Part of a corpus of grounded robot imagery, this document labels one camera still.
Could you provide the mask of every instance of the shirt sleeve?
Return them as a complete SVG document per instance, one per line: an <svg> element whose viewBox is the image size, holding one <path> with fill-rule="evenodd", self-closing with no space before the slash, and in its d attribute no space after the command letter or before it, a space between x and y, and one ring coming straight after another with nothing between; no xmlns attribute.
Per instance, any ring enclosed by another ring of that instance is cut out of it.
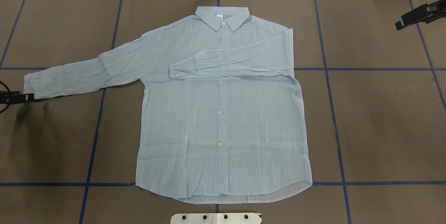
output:
<svg viewBox="0 0 446 224"><path fill-rule="evenodd" d="M24 93L35 99L94 92L142 79L159 47L159 32L99 54L95 59L59 65L24 77Z"/></svg>
<svg viewBox="0 0 446 224"><path fill-rule="evenodd" d="M171 78L216 78L237 75L293 77L293 29L237 48L200 51L170 65Z"/></svg>

